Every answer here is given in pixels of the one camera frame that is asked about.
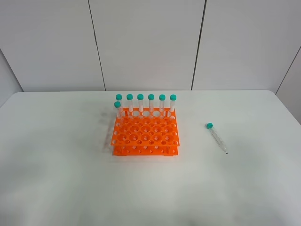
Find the teal-capped test tube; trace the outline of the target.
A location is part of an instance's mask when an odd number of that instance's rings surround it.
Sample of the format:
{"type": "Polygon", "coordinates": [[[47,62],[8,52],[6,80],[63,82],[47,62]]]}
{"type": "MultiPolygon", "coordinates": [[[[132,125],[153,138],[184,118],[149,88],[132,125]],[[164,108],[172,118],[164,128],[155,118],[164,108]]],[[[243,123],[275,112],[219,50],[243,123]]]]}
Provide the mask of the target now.
{"type": "Polygon", "coordinates": [[[221,136],[218,134],[217,130],[215,129],[214,125],[212,123],[207,123],[206,128],[210,131],[211,135],[214,137],[216,140],[218,146],[226,153],[228,154],[229,152],[227,151],[226,145],[224,141],[222,140],[221,136]]]}

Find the second row teal-capped tube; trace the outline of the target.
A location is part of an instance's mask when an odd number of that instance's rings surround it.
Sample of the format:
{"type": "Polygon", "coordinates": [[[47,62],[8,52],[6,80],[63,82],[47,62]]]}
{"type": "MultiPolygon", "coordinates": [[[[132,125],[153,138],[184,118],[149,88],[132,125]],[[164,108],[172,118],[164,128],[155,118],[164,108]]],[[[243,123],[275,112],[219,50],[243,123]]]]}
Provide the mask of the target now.
{"type": "Polygon", "coordinates": [[[114,102],[114,107],[115,107],[115,109],[116,109],[117,119],[118,119],[120,122],[122,122],[122,121],[123,121],[123,116],[122,116],[123,108],[122,108],[121,102],[115,101],[115,102],[114,102]]]}

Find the orange test tube rack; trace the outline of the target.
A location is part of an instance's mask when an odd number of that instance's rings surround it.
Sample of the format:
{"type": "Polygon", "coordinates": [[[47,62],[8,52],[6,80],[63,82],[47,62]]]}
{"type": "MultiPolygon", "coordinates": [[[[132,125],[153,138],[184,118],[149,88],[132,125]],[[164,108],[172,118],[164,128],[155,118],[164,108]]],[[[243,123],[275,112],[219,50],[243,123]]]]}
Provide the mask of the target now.
{"type": "Polygon", "coordinates": [[[116,117],[111,138],[112,154],[115,156],[177,156],[180,146],[176,111],[158,108],[153,112],[125,107],[116,117]]]}

